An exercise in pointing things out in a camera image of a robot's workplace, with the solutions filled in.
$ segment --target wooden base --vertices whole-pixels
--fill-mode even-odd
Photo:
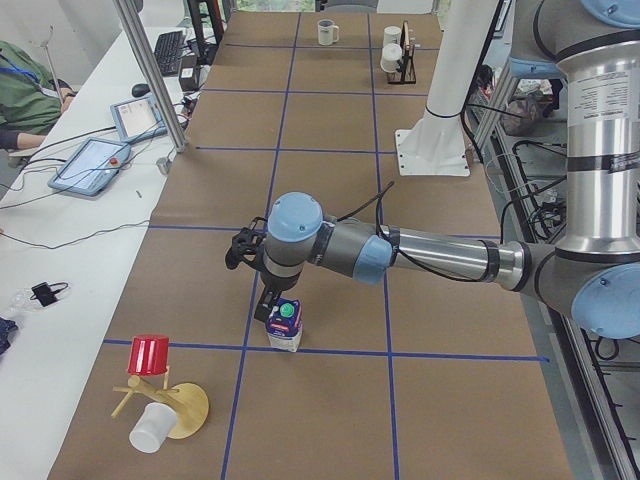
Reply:
[[[178,413],[178,423],[169,432],[169,438],[187,438],[196,433],[209,415],[209,398],[195,383],[181,383],[171,387],[178,392],[167,393],[185,406],[187,413]]]

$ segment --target white cup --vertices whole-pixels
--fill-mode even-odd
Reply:
[[[396,73],[398,60],[402,58],[402,47],[397,43],[389,43],[382,49],[380,68],[387,73]]]
[[[178,423],[178,415],[164,403],[152,402],[129,434],[129,441],[143,453],[155,453],[173,427]]]
[[[386,45],[389,45],[390,43],[397,43],[399,45],[401,36],[402,36],[402,29],[400,27],[396,27],[395,25],[385,27],[382,46],[384,47]]]
[[[318,43],[333,45],[338,40],[340,40],[340,27],[333,20],[320,20],[318,22]]]

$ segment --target grid floor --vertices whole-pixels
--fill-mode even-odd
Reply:
[[[341,40],[329,48],[315,45],[320,18],[230,22],[51,478],[571,477],[540,371],[549,359],[517,296],[495,285],[393,270],[371,287],[307,267],[287,295],[304,305],[297,354],[270,349],[252,320],[259,278],[228,272],[224,253],[286,191],[341,214],[394,180],[393,224],[498,238],[481,168],[397,173],[393,134],[423,113],[435,17],[333,15]],[[404,19],[421,42],[419,83],[398,92],[376,68],[375,35]],[[197,435],[145,456],[126,441],[144,400],[112,421],[119,396],[105,391],[126,382],[117,365],[149,331],[169,335],[172,375],[201,384],[214,407]],[[99,453],[96,431],[109,437]]]

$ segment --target white desk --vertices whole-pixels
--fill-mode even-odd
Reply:
[[[148,29],[152,42],[162,31]],[[121,34],[87,80],[46,143],[113,125],[109,106],[130,98],[144,82],[129,43]],[[177,77],[167,78],[174,103],[182,98]],[[117,138],[115,132],[105,135]],[[42,156],[67,158],[83,138],[55,146]],[[147,145],[141,142],[134,152]],[[167,136],[153,140],[131,168],[121,171],[95,199],[54,195],[0,210],[5,233],[56,245],[101,229],[149,218],[165,177],[156,160],[172,151]],[[31,168],[59,163],[39,162]],[[8,192],[0,206],[52,192],[53,170],[26,175],[25,188]],[[20,185],[23,174],[14,187]],[[45,250],[0,237],[0,311],[14,294],[40,282],[68,282],[69,295],[46,309],[13,318],[20,330],[0,356],[0,478],[46,478],[64,440],[104,333],[120,298],[146,228],[128,228],[59,250]],[[105,392],[111,389],[105,385]],[[96,439],[96,448],[100,440]]]

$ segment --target mug holder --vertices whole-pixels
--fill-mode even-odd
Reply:
[[[402,24],[400,46],[402,46],[402,58],[398,60],[396,71],[387,73],[387,83],[389,85],[414,85],[416,83],[416,69],[413,57],[416,46],[409,38],[409,22],[407,21]]]

